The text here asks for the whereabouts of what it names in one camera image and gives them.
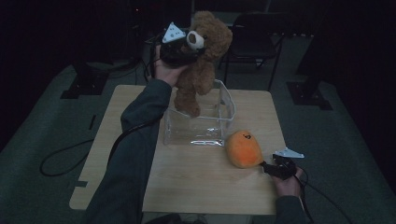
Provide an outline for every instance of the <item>chair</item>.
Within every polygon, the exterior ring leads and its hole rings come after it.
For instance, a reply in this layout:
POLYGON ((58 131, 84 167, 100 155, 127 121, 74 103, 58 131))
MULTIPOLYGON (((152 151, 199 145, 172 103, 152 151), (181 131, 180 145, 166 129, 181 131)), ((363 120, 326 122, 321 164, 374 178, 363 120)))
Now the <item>chair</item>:
POLYGON ((286 13, 254 11, 242 13, 235 19, 231 27, 233 42, 219 62, 220 69, 225 58, 224 85, 227 83, 229 63, 255 63, 256 68, 260 69, 267 60, 275 58, 267 88, 271 90, 283 39, 289 34, 286 16, 286 13), (278 35, 275 44, 273 34, 278 35))

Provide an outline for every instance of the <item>teddy bear leg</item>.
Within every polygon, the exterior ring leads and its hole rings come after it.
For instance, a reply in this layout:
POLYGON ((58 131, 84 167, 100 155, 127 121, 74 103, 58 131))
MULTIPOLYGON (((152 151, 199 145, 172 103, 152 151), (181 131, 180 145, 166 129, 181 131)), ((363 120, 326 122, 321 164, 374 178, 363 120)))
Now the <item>teddy bear leg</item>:
POLYGON ((195 91, 178 89, 174 102, 178 111, 184 111, 193 118, 198 117, 201 113, 200 106, 195 99, 195 91))

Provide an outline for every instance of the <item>hand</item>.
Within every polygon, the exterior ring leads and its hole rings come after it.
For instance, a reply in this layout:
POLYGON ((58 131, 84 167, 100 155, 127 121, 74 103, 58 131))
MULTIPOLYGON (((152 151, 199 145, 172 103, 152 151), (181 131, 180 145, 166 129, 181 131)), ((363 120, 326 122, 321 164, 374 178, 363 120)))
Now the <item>hand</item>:
MULTIPOLYGON (((300 167, 297 167, 297 173, 296 173, 297 178, 300 178, 302 173, 303 170, 300 167)), ((291 196, 300 197, 300 193, 301 193, 300 182, 294 176, 291 176, 286 180, 283 180, 276 176, 271 176, 271 177, 275 183, 277 196, 281 197, 281 196, 291 195, 291 196)))
POLYGON ((180 76, 181 72, 183 72, 186 68, 188 68, 187 65, 178 67, 178 68, 172 68, 166 63, 163 62, 163 60, 159 60, 160 58, 160 48, 161 46, 158 45, 156 47, 156 58, 155 58, 155 78, 160 79, 166 83, 168 83, 171 87, 174 87, 177 83, 177 79, 180 76))

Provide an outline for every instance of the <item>dark sleeve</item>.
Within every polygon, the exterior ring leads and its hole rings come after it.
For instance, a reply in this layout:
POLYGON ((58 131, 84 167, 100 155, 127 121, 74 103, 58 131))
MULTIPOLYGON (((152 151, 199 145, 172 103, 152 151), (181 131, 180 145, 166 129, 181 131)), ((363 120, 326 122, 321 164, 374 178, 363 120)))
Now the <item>dark sleeve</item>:
MULTIPOLYGON (((158 118, 172 88, 153 79, 121 115, 122 130, 158 118)), ((128 134, 119 144, 82 223, 139 223, 159 131, 159 121, 128 134)))
POLYGON ((301 201, 295 196, 283 196, 276 200, 275 224, 306 224, 301 201))

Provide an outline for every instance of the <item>orange plush toy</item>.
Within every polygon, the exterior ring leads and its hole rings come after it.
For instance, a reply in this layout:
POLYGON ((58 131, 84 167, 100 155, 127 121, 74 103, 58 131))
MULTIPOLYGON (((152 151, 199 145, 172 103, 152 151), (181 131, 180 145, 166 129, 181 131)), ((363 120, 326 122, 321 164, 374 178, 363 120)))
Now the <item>orange plush toy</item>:
POLYGON ((231 163, 236 167, 250 168, 264 161, 259 143, 248 131, 233 133, 227 139, 225 148, 231 163))

